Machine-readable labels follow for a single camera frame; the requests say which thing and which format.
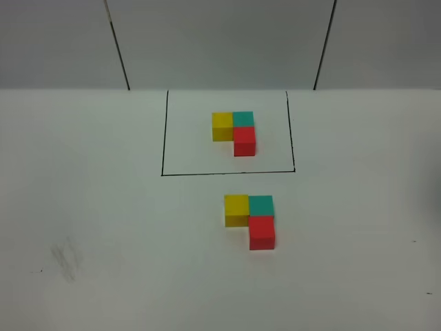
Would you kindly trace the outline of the red template block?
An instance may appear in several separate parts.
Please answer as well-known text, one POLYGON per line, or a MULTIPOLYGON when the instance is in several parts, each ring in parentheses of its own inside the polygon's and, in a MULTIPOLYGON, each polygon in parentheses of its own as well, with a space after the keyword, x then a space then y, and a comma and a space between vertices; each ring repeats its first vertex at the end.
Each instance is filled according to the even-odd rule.
POLYGON ((234 128, 234 156, 253 157, 256 155, 256 132, 254 126, 234 128))

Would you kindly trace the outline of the yellow template block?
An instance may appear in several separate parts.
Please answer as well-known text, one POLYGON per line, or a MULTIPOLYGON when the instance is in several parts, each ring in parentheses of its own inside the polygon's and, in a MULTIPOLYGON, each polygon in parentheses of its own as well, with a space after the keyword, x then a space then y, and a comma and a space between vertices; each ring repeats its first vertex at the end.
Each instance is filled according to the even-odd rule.
POLYGON ((213 141, 234 140, 234 120, 232 112, 212 113, 212 139, 213 141))

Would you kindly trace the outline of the green template block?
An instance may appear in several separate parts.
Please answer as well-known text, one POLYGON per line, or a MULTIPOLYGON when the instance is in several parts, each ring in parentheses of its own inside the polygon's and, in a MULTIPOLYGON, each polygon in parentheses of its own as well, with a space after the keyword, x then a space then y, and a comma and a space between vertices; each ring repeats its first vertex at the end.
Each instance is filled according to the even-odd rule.
POLYGON ((233 112, 233 124, 238 127, 254 127, 254 113, 252 111, 233 112))

